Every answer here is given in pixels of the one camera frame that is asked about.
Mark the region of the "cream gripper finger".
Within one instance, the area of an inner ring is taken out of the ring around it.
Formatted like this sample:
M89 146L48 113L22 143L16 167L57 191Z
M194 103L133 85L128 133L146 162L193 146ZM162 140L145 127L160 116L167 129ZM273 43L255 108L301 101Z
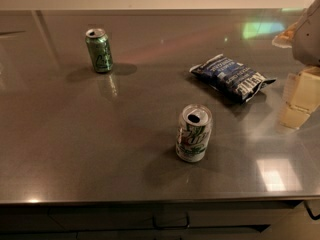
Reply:
M320 68L307 66L297 74L290 73L283 91L279 123L299 129L320 106Z

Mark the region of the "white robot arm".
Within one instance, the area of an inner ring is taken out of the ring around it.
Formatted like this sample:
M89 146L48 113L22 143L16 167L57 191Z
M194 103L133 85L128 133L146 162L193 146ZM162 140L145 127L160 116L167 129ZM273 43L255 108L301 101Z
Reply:
M320 105L320 0L314 0L297 22L292 53L305 68L287 77L279 123L299 129Z

